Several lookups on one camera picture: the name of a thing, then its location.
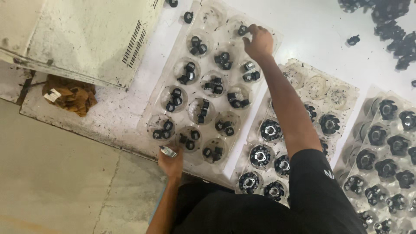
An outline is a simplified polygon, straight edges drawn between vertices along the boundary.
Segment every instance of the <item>white floor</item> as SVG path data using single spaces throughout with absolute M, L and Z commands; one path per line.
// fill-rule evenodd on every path
M 155 162 L 19 114 L 0 100 L 0 233 L 145 233 Z

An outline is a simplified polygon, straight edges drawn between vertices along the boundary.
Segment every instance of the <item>black shirt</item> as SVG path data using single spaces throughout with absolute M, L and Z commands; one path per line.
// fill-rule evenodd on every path
M 290 161 L 290 209 L 258 194 L 232 194 L 214 184 L 179 189 L 175 234 L 364 234 L 363 223 L 315 149 Z

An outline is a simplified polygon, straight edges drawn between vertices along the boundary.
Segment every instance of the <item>hand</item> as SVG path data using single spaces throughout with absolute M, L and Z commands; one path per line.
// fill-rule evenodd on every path
M 247 37 L 243 37 L 245 52 L 256 62 L 271 56 L 273 53 L 273 37 L 270 32 L 255 24 L 250 25 L 248 30 L 253 35 L 253 39 L 250 42 Z
M 180 179 L 182 177 L 183 170 L 183 149 L 181 147 L 168 147 L 175 151 L 177 155 L 171 158 L 169 156 L 166 156 L 159 149 L 158 165 L 162 168 L 162 170 L 168 175 L 170 179 Z

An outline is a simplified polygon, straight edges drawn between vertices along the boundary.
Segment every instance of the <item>person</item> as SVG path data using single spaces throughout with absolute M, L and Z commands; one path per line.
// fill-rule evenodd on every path
M 258 194 L 233 194 L 210 183 L 179 188 L 183 150 L 169 158 L 159 152 L 168 183 L 147 234 L 322 233 L 363 234 L 363 223 L 334 179 L 305 106 L 280 71 L 273 38 L 251 25 L 245 51 L 262 68 L 290 159 L 290 209 Z

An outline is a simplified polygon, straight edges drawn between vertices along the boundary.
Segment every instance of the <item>forearm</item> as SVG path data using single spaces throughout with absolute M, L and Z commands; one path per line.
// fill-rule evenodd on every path
M 180 182 L 180 178 L 168 180 L 146 234 L 168 234 L 171 232 Z
M 273 107 L 285 137 L 289 158 L 302 149 L 322 151 L 318 134 L 304 104 L 270 55 L 258 61 L 273 100 Z

